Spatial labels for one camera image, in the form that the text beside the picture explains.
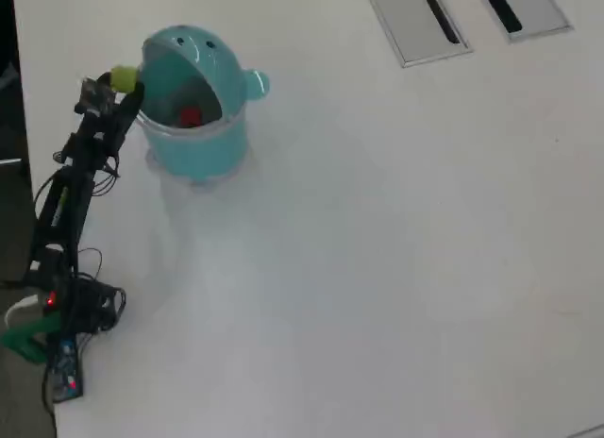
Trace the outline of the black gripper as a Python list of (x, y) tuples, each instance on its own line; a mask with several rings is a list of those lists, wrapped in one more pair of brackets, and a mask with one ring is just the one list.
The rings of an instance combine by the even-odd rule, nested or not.
[[(103, 73), (96, 82), (109, 87), (111, 72)], [(108, 158), (116, 159), (141, 109), (143, 98), (144, 85), (137, 81), (134, 90), (117, 105), (115, 119), (85, 113), (78, 130), (70, 138), (74, 166), (82, 170), (101, 170)]]

